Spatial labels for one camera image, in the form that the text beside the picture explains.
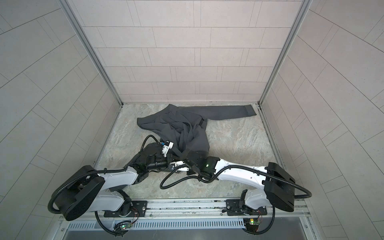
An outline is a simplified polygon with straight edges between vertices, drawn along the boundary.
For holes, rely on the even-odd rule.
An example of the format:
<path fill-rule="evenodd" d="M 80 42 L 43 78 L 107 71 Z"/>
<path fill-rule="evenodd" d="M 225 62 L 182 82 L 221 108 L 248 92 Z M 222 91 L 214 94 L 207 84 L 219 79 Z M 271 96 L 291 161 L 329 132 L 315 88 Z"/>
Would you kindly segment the dark grey zip jacket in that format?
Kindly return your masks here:
<path fill-rule="evenodd" d="M 210 145 L 206 134 L 208 120 L 221 121 L 253 117 L 252 105 L 177 107 L 169 104 L 163 110 L 143 118 L 137 125 L 152 131 L 162 140 L 174 143 L 172 151 L 180 157 L 185 150 L 208 156 Z"/>

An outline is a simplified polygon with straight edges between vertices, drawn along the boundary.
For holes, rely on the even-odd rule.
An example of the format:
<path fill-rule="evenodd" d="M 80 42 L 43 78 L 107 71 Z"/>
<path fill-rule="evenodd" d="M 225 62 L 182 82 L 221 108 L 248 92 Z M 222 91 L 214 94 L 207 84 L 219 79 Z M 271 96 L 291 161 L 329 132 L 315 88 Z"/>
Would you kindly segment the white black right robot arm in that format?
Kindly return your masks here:
<path fill-rule="evenodd" d="M 296 180 L 276 163 L 261 167 L 234 164 L 217 157 L 204 158 L 197 152 L 186 150 L 183 160 L 175 167 L 185 164 L 183 171 L 192 171 L 204 180 L 233 181 L 254 187 L 242 194 L 243 205 L 256 210 L 262 206 L 273 206 L 285 212 L 294 211 L 295 188 L 288 182 Z"/>

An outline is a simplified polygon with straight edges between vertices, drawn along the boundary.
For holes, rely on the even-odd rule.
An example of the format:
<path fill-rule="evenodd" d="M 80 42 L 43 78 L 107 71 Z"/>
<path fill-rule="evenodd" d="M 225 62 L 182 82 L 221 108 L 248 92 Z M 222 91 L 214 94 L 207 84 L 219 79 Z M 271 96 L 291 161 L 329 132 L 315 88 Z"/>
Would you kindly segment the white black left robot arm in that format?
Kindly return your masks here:
<path fill-rule="evenodd" d="M 134 205 L 124 188 L 141 183 L 150 172 L 168 170 L 172 159 L 168 151 L 173 145 L 169 141 L 148 144 L 118 171 L 103 170 L 96 174 L 93 167 L 84 166 L 57 189 L 53 205 L 68 221 L 98 211 L 126 217 L 133 212 Z"/>

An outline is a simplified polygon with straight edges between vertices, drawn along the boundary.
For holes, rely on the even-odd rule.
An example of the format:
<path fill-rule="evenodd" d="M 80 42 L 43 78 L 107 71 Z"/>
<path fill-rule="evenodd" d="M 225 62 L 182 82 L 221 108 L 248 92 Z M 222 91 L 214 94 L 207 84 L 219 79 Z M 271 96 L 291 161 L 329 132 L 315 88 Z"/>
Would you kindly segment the white vent grille strip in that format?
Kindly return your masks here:
<path fill-rule="evenodd" d="M 160 219 L 138 220 L 129 230 L 192 230 L 192 229 L 244 229 L 242 219 Z M 68 231 L 101 231 L 97 221 L 74 221 Z"/>

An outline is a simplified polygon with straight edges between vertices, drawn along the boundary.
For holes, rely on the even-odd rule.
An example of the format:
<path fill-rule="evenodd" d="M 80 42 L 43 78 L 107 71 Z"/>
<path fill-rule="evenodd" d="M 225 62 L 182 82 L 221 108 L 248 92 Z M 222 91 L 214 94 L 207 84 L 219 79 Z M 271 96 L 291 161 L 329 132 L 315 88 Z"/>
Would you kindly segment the right green circuit board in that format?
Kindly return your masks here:
<path fill-rule="evenodd" d="M 246 232 L 250 232 L 255 234 L 258 232 L 261 222 L 259 219 L 243 219 L 244 222 L 244 230 Z"/>

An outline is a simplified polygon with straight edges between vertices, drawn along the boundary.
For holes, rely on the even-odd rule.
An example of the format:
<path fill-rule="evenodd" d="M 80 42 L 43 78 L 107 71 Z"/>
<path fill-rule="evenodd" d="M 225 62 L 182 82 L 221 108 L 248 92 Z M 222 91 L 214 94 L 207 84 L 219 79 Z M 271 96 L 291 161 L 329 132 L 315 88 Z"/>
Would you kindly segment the green circuit board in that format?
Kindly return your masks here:
<path fill-rule="evenodd" d="M 114 226 L 114 231 L 116 232 L 117 236 L 124 236 L 132 227 L 131 221 L 122 221 Z"/>
<path fill-rule="evenodd" d="M 244 230 L 246 232 L 250 232 L 255 234 L 258 232 L 261 222 L 259 219 L 243 219 L 244 222 Z"/>

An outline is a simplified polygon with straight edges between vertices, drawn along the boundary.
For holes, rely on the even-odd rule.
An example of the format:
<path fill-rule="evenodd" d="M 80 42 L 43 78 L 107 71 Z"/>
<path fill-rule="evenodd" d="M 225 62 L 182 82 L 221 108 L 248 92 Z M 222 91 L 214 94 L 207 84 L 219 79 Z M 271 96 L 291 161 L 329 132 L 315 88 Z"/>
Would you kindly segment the left green circuit board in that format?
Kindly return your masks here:
<path fill-rule="evenodd" d="M 124 236 L 132 227 L 131 221 L 122 221 L 114 226 L 114 231 L 116 232 L 117 236 Z"/>

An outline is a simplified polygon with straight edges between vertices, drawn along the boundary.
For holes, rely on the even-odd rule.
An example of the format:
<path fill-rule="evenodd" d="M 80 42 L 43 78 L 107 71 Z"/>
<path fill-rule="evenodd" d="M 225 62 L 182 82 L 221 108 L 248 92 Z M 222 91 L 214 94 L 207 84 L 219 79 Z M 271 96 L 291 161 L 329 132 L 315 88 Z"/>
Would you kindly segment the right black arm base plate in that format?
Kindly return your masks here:
<path fill-rule="evenodd" d="M 260 207 L 254 210 L 246 206 L 240 199 L 226 200 L 226 207 L 222 213 L 227 213 L 228 216 L 265 216 L 268 214 L 266 208 Z"/>

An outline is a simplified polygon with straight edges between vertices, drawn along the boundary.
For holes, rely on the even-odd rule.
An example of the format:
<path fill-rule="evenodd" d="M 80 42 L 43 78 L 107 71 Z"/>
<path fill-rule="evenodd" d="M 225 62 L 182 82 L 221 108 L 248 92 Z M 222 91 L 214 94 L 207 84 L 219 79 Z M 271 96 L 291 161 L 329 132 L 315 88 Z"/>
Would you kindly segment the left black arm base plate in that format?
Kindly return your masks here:
<path fill-rule="evenodd" d="M 105 218 L 139 218 L 144 217 L 147 210 L 148 201 L 132 201 L 123 204 L 117 211 L 105 211 Z"/>

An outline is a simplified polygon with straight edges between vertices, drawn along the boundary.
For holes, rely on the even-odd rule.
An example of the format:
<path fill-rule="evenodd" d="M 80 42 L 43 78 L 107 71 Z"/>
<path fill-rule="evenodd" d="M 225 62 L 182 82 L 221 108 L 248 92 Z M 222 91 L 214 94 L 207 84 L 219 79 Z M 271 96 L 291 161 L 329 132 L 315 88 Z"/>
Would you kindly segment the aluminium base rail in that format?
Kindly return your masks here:
<path fill-rule="evenodd" d="M 143 219 L 192 219 L 192 218 L 250 218 L 250 219 L 265 219 L 270 218 L 273 213 L 272 206 L 263 206 L 267 209 L 268 214 L 265 216 L 228 216 L 227 213 L 222 213 L 226 207 L 226 200 L 240 199 L 240 198 L 200 198 L 200 199 L 133 199 L 128 201 L 148 201 L 146 214 L 144 217 L 127 218 L 129 220 L 143 220 Z M 105 211 L 117 211 L 120 207 L 115 208 L 109 205 L 109 201 L 116 203 L 116 198 L 108 197 L 106 200 L 97 198 L 91 206 L 86 209 L 85 207 L 76 206 L 73 211 L 64 214 L 67 221 L 74 221 L 81 218 L 90 218 L 94 216 L 95 211 L 104 217 Z"/>

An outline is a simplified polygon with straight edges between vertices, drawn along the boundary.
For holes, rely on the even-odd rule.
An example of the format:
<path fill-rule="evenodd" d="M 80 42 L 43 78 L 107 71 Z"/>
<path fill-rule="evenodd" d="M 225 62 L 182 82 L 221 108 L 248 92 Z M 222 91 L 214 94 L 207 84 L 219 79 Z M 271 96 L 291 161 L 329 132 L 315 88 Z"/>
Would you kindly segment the aluminium left corner post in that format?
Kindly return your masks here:
<path fill-rule="evenodd" d="M 77 20 L 69 2 L 63 1 L 63 0 L 58 0 L 58 3 L 60 5 L 60 7 L 62 8 L 65 16 L 67 17 L 69 23 L 71 24 L 72 28 L 74 29 L 75 33 L 77 34 L 81 44 L 83 45 L 86 52 L 88 53 L 91 61 L 95 65 L 99 74 L 101 75 L 102 79 L 106 82 L 109 89 L 111 90 L 114 97 L 116 98 L 117 102 L 122 107 L 124 105 L 124 103 L 120 99 L 120 96 L 119 96 L 118 92 L 116 91 L 116 88 L 113 86 L 111 79 L 109 78 L 107 72 L 105 71 L 104 67 L 102 66 L 102 62 L 100 61 L 100 58 L 97 56 L 95 49 L 92 47 L 90 41 L 88 40 L 86 33 L 84 32 L 82 26 L 80 25 L 79 21 Z"/>

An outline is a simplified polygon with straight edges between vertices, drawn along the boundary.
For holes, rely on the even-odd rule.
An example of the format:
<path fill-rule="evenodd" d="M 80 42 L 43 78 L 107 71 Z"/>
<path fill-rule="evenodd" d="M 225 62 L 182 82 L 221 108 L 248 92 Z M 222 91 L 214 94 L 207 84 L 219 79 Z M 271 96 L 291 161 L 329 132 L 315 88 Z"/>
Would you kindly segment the aluminium corner post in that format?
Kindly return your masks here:
<path fill-rule="evenodd" d="M 91 61 L 95 65 L 99 74 L 101 75 L 102 79 L 106 82 L 109 89 L 111 90 L 114 97 L 116 98 L 117 102 L 122 107 L 124 105 L 124 103 L 120 99 L 120 96 L 119 96 L 118 92 L 116 91 L 116 88 L 113 86 L 111 79 L 109 78 L 107 72 L 105 71 L 104 67 L 102 66 L 102 62 L 100 61 L 100 58 L 97 56 L 95 49 L 92 47 L 90 41 L 88 40 L 86 33 L 84 32 L 82 26 L 80 25 L 79 21 L 77 20 L 69 2 L 63 1 L 63 0 L 58 0 L 58 3 L 60 5 L 60 7 L 62 8 L 65 16 L 67 17 L 69 23 L 71 24 L 72 28 L 74 29 L 75 33 L 77 34 L 81 44 L 83 45 L 86 52 L 88 53 Z"/>
<path fill-rule="evenodd" d="M 310 0 L 304 0 L 299 8 L 299 11 L 298 11 L 298 14 L 293 22 L 293 25 L 289 31 L 289 34 L 287 36 L 287 39 L 283 45 L 283 48 L 282 48 L 282 51 L 278 57 L 278 60 L 272 70 L 272 73 L 270 75 L 270 78 L 267 82 L 267 85 L 266 85 L 266 88 L 265 90 L 263 91 L 263 94 L 261 96 L 261 99 L 259 101 L 259 106 L 262 107 L 262 105 L 264 104 L 264 102 L 266 101 L 266 98 L 267 98 L 267 95 L 270 91 L 270 89 L 272 88 L 272 85 L 273 85 L 273 82 L 277 76 L 277 74 L 279 73 L 279 70 L 284 62 L 284 59 L 285 57 L 287 56 L 288 52 L 289 52 L 289 49 L 300 29 L 300 26 L 310 8 L 310 5 L 311 5 L 312 1 Z"/>

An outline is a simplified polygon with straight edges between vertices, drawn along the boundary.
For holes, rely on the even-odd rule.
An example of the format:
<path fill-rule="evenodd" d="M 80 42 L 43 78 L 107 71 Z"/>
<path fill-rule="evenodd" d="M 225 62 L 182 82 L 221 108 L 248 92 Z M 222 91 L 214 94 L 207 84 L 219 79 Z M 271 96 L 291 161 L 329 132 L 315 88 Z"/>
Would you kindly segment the aluminium right corner post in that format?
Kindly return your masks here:
<path fill-rule="evenodd" d="M 304 0 L 299 8 L 299 11 L 298 11 L 298 14 L 293 22 L 293 25 L 289 31 L 289 34 L 287 36 L 287 39 L 283 45 L 283 48 L 282 48 L 282 51 L 278 57 L 278 60 L 272 70 L 272 73 L 270 75 L 270 78 L 267 82 L 267 85 L 266 85 L 266 88 L 265 90 L 263 91 L 263 94 L 261 96 L 261 99 L 259 101 L 259 106 L 262 107 L 262 105 L 264 104 L 264 102 L 266 101 L 266 98 L 267 98 L 267 95 L 270 91 L 270 89 L 272 88 L 272 85 L 273 85 L 273 82 L 277 76 L 277 74 L 279 73 L 279 70 L 284 62 L 284 59 L 285 57 L 287 56 L 288 52 L 289 52 L 289 49 L 300 29 L 300 26 L 310 8 L 310 5 L 311 5 L 312 1 L 310 0 Z"/>

